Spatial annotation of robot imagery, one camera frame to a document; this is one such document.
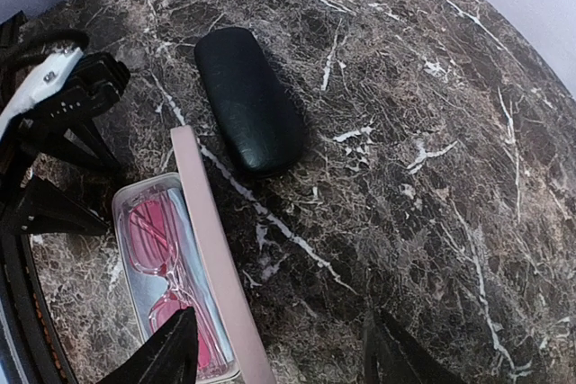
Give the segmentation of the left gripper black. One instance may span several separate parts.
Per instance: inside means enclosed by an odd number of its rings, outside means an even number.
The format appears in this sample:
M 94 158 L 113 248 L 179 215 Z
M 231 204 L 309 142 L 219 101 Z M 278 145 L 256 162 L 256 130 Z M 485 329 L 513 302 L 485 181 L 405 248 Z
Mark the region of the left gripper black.
M 106 224 L 56 185 L 27 172 L 39 151 L 26 139 L 22 115 L 8 123 L 1 138 L 1 238 L 68 233 L 100 236 Z M 49 133 L 49 155 L 82 168 L 111 173 L 121 165 L 93 120 Z

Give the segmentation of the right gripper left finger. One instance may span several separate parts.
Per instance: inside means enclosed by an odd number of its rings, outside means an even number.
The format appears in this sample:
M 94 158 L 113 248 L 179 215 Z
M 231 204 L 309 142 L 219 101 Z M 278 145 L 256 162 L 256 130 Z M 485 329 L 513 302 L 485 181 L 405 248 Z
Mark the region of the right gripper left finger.
M 195 309 L 178 310 L 102 384 L 195 383 L 198 366 Z

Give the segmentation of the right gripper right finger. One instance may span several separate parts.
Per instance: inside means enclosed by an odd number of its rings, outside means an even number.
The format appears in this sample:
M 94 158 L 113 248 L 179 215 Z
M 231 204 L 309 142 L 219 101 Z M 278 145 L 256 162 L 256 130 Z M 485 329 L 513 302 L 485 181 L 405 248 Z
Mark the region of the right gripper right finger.
M 364 383 L 464 383 L 385 310 L 365 314 L 363 360 Z

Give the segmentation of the light blue cloth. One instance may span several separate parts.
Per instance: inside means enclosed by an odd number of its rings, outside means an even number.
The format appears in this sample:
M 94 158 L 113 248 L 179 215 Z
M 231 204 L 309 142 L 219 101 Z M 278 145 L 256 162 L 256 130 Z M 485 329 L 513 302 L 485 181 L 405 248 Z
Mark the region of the light blue cloth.
M 205 305 L 208 307 L 212 323 L 215 326 L 218 341 L 220 342 L 220 347 L 224 352 L 227 363 L 231 361 L 231 348 L 230 344 L 227 342 L 222 342 L 221 339 L 225 337 L 223 327 L 220 322 L 218 311 L 215 307 L 215 302 L 212 298 L 212 294 L 208 284 L 208 278 L 206 276 L 202 259 L 200 257 L 198 247 L 195 241 L 194 232 L 192 229 L 192 223 L 188 216 L 188 211 L 185 205 L 184 196 L 180 190 L 176 188 L 170 188 L 163 191 L 168 195 L 170 200 L 175 204 L 176 215 L 180 218 L 178 223 L 178 232 L 180 235 L 180 247 L 181 251 L 184 253 L 184 259 L 186 262 L 186 269 L 189 274 L 193 276 L 196 286 L 200 289 L 201 294 L 205 298 Z M 158 192 L 149 198 L 153 198 L 162 192 Z

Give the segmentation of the pink glasses case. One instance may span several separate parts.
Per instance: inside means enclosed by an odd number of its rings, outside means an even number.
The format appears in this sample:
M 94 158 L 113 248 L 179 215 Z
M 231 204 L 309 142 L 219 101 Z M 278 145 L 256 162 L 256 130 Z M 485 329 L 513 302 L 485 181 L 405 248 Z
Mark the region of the pink glasses case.
M 195 383 L 228 383 L 241 378 L 246 383 L 272 383 L 275 376 L 257 331 L 225 237 L 199 146 L 188 126 L 174 128 L 171 141 L 177 169 L 121 188 L 112 200 L 115 235 L 137 316 L 143 344 L 157 331 L 150 329 L 148 313 L 166 291 L 167 283 L 138 272 L 131 264 L 127 219 L 129 212 L 152 195 L 176 188 L 184 196 L 188 216 L 215 307 L 229 343 L 231 361 L 211 368 L 206 375 L 197 369 Z

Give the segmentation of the pink translucent sunglasses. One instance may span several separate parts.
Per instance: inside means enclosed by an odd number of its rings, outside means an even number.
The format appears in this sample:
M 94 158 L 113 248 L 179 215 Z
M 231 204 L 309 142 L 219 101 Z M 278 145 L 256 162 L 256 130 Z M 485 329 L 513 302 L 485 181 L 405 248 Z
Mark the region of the pink translucent sunglasses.
M 166 280 L 167 288 L 148 313 L 148 322 L 157 331 L 177 311 L 193 308 L 198 325 L 198 370 L 227 364 L 205 298 L 186 269 L 178 232 L 176 206 L 164 192 L 149 198 L 130 211 L 128 245 L 134 268 Z

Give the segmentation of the black glasses case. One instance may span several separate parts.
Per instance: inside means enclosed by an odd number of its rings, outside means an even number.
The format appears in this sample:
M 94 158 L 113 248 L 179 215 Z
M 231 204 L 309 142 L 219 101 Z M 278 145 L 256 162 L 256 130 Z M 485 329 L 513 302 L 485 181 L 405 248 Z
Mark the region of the black glasses case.
M 195 44 L 194 60 L 239 171 L 267 177 L 300 158 L 302 116 L 251 31 L 229 27 L 206 34 Z

